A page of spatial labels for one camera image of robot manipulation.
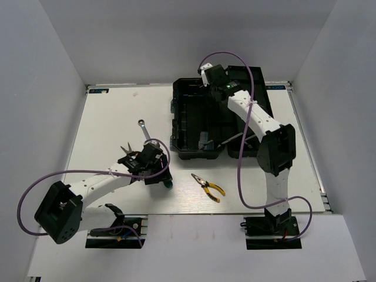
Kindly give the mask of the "small yellow handled pliers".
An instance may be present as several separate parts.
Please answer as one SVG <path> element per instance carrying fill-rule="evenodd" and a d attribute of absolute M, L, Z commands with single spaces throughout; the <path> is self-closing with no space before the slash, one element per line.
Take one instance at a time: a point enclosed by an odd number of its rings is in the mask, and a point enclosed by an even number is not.
<path fill-rule="evenodd" d="M 133 152 L 133 150 L 132 150 L 132 148 L 131 148 L 131 146 L 130 146 L 129 143 L 127 143 L 127 145 L 128 145 L 127 149 L 125 147 L 123 147 L 123 146 L 120 146 L 120 148 L 124 151 L 124 153 L 126 155 L 129 155 L 129 154 L 131 154 Z"/>

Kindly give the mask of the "green handled screwdriver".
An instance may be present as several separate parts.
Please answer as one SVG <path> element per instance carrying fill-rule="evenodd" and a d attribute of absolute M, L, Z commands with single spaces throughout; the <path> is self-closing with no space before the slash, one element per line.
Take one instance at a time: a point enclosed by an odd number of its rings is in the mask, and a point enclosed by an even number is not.
<path fill-rule="evenodd" d="M 165 181 L 163 184 L 167 189 L 171 189 L 173 187 L 173 183 L 171 181 Z"/>

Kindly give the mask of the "black plastic toolbox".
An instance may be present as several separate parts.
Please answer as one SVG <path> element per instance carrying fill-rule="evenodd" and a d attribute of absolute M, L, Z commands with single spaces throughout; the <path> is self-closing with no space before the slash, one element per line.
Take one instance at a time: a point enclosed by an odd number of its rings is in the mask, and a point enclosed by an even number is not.
<path fill-rule="evenodd" d="M 256 86 L 254 98 L 273 117 L 261 67 L 249 68 Z M 230 65 L 226 72 L 232 80 L 247 88 L 250 86 L 245 66 Z M 173 82 L 170 150 L 177 152 L 182 160 L 217 159 L 225 146 L 231 158 L 239 157 L 241 135 L 238 134 L 243 134 L 244 121 L 227 108 L 227 103 L 210 98 L 209 88 L 203 86 L 201 78 L 179 78 Z M 257 155 L 260 142 L 256 137 L 251 138 L 253 134 L 251 129 L 247 131 L 246 139 L 249 139 L 244 144 L 243 157 L 255 158 Z"/>

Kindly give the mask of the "yellow handled long nose pliers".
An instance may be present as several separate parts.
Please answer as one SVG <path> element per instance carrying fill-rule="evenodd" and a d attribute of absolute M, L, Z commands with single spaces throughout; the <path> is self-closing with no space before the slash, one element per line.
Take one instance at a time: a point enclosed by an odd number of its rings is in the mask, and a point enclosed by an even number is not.
<path fill-rule="evenodd" d="M 212 201 L 216 202 L 216 203 L 220 203 L 220 199 L 218 197 L 215 197 L 211 192 L 210 192 L 210 189 L 214 189 L 216 190 L 217 192 L 219 192 L 222 196 L 225 196 L 226 195 L 226 192 L 218 185 L 214 184 L 214 183 L 210 183 L 204 179 L 202 179 L 201 177 L 199 177 L 198 175 L 192 173 L 191 176 L 194 178 L 194 180 L 201 186 L 201 188 L 204 190 L 204 192 L 206 193 L 207 197 L 210 198 Z"/>

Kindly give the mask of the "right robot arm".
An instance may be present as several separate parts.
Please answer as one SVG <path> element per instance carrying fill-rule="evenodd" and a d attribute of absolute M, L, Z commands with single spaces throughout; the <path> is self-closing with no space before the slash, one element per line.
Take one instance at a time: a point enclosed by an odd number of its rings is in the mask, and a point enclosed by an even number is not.
<path fill-rule="evenodd" d="M 266 112 L 255 100 L 256 86 L 249 72 L 247 88 L 230 75 L 221 65 L 210 63 L 199 67 L 205 87 L 216 102 L 227 103 L 227 108 L 245 122 L 260 142 L 257 163 L 266 176 L 267 200 L 263 207 L 266 229 L 279 234 L 291 218 L 288 203 L 288 176 L 296 157 L 296 131 L 291 124 L 283 125 Z"/>

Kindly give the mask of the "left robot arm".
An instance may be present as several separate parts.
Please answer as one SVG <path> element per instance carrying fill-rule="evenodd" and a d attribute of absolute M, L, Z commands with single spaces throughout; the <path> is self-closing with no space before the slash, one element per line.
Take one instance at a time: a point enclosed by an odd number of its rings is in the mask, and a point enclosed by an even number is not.
<path fill-rule="evenodd" d="M 125 155 L 106 170 L 92 171 L 90 178 L 52 184 L 35 213 L 35 220 L 56 244 L 66 243 L 84 230 L 100 236 L 119 234 L 125 229 L 136 234 L 131 224 L 125 224 L 120 208 L 112 203 L 93 207 L 92 203 L 139 181 L 171 187 L 173 178 L 169 164 L 167 147 L 159 147 L 154 141 L 145 143 L 141 151 L 127 149 Z"/>

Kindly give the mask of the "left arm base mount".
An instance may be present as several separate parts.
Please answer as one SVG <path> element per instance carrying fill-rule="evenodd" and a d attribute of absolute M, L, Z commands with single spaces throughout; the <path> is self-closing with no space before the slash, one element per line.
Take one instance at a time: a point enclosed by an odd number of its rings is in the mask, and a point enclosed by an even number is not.
<path fill-rule="evenodd" d="M 86 249 L 141 249 L 146 241 L 148 217 L 120 216 L 111 230 L 94 229 L 88 232 Z"/>

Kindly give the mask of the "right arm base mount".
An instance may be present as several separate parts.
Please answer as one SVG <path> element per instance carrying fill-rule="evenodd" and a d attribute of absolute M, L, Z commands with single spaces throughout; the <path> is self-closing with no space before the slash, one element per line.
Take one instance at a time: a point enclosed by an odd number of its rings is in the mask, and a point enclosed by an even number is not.
<path fill-rule="evenodd" d="M 245 231 L 247 250 L 302 249 L 300 239 L 290 241 L 300 234 L 296 217 L 278 227 L 273 227 L 266 217 L 245 217 L 240 227 Z"/>

